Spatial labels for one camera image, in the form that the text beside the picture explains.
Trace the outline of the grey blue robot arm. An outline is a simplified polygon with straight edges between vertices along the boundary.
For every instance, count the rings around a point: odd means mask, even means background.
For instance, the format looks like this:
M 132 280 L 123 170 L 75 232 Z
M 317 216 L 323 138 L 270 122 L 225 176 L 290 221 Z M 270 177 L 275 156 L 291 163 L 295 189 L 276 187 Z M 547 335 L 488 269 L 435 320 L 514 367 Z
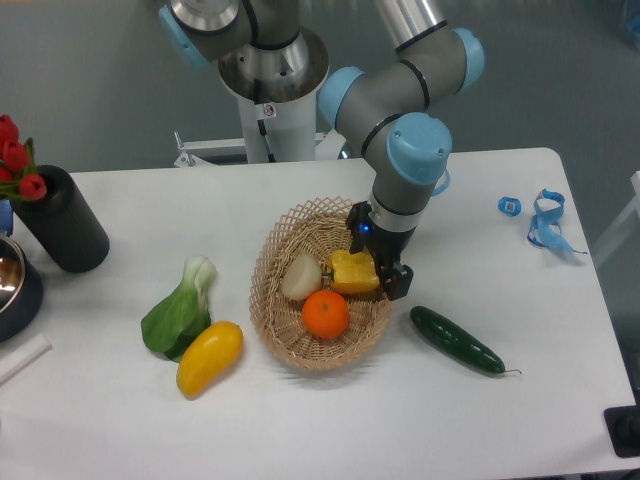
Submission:
M 376 9 L 397 57 L 376 75 L 331 71 L 296 1 L 168 1 L 159 18 L 186 61 L 217 65 L 238 102 L 249 162 L 311 159 L 323 116 L 373 168 L 371 195 L 346 225 L 351 251 L 372 254 L 383 291 L 396 300 L 413 279 L 402 251 L 452 150 L 448 128 L 428 109 L 476 82 L 485 55 L 433 1 L 379 1 Z

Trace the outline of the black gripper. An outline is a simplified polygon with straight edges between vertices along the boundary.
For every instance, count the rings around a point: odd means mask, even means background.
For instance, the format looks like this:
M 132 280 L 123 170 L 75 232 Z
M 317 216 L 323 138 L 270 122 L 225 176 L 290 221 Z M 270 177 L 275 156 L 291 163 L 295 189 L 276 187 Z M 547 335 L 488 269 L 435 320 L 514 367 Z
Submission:
M 351 233 L 350 254 L 367 250 L 372 255 L 380 284 L 391 301 L 405 297 L 410 289 L 414 272 L 401 262 L 401 254 L 413 236 L 415 227 L 394 232 L 378 226 L 372 218 L 368 202 L 354 204 L 345 221 Z

